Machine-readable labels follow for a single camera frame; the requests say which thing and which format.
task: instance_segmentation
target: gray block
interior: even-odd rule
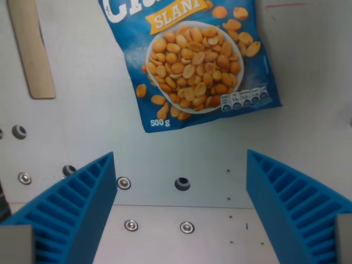
[[[0,262],[35,264],[34,233],[31,225],[0,225]]]
[[[335,222],[338,264],[352,263],[352,214],[338,214]]]

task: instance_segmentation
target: yellow label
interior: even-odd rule
[[[145,17],[151,25],[150,35],[163,31],[207,7],[204,0],[176,0],[158,12]]]

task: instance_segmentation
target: red mark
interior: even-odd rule
[[[305,3],[291,3],[291,4],[271,4],[267,5],[266,8],[275,8],[275,7],[296,7],[296,6],[304,6]]]

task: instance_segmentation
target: snack bag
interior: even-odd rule
[[[99,0],[146,132],[281,106],[254,0]]]

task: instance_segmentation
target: white surface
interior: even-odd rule
[[[10,202],[29,201],[76,168],[114,151],[130,190],[116,203],[252,207],[246,150],[287,163],[352,199],[352,2],[258,1],[258,24],[284,106],[165,133],[143,131],[123,54],[97,0],[38,0],[57,98],[33,101],[5,0],[0,1],[0,178]],[[25,140],[10,133],[27,130]],[[19,172],[31,185],[17,181]],[[174,187],[178,177],[190,190]]]
[[[10,206],[14,212],[21,204]],[[136,232],[124,228],[128,219],[138,222]],[[185,221],[195,226],[192,234],[180,231]],[[102,263],[277,264],[278,260],[253,209],[113,206],[94,260]]]

